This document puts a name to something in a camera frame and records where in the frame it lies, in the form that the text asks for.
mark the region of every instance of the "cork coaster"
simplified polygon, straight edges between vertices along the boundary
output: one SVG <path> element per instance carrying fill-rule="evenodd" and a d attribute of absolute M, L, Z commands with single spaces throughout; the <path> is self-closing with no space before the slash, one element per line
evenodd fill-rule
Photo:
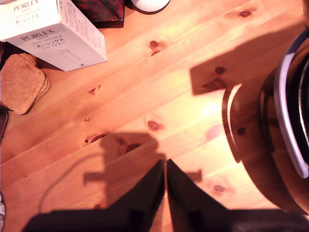
<path fill-rule="evenodd" d="M 30 58 L 18 54 L 6 60 L 0 77 L 1 104 L 20 115 L 33 105 L 46 81 L 42 70 Z"/>

